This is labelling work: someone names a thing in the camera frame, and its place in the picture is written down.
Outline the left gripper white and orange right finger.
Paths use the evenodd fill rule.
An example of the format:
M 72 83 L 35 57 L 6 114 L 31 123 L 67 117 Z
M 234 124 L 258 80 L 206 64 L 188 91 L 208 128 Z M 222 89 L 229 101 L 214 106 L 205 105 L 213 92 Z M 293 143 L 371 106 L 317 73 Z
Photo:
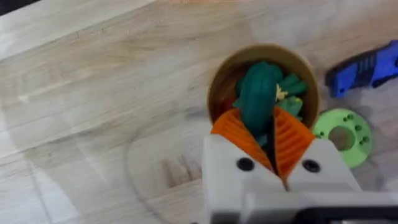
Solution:
M 274 108 L 275 166 L 291 192 L 360 192 L 331 141 L 315 137 L 297 118 Z

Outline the left gripper white and orange left finger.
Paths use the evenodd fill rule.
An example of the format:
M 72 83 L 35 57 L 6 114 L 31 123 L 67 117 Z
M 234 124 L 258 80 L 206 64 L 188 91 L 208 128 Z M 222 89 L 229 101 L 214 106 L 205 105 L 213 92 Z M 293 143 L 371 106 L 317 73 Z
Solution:
M 202 183 L 208 223 L 284 223 L 272 201 L 285 191 L 266 154 L 239 118 L 223 113 L 203 143 Z

